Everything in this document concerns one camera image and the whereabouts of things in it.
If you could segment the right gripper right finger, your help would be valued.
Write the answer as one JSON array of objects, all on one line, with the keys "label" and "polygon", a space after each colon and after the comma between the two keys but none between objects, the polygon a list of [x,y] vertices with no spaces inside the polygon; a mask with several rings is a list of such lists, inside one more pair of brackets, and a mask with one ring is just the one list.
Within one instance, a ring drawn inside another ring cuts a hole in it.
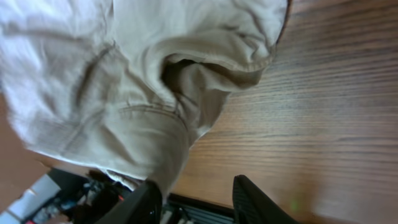
[{"label": "right gripper right finger", "polygon": [[233,207],[239,224],[299,224],[245,175],[234,177]]}]

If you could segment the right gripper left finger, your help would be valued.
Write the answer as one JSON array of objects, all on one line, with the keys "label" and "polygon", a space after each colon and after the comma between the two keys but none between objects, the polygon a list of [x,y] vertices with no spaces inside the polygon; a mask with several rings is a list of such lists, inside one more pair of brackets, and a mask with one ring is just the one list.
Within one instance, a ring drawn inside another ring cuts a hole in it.
[{"label": "right gripper left finger", "polygon": [[147,180],[95,224],[159,224],[161,214],[162,194]]}]

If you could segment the beige cotton shorts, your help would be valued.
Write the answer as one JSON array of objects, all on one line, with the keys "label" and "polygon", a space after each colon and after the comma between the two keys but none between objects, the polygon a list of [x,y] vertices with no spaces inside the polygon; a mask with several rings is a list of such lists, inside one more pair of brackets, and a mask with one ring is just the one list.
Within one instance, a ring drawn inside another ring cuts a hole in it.
[{"label": "beige cotton shorts", "polygon": [[233,92],[258,84],[286,0],[2,1],[1,91],[31,151],[166,197]]}]

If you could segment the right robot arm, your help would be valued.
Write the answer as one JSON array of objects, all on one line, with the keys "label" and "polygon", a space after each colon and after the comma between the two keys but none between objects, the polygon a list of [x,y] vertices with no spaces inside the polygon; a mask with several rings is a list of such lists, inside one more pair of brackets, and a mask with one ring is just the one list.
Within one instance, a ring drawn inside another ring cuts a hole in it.
[{"label": "right robot arm", "polygon": [[52,169],[1,212],[1,223],[243,223],[296,221],[245,175],[233,182],[233,208],[171,194],[155,183],[131,191],[98,172]]}]

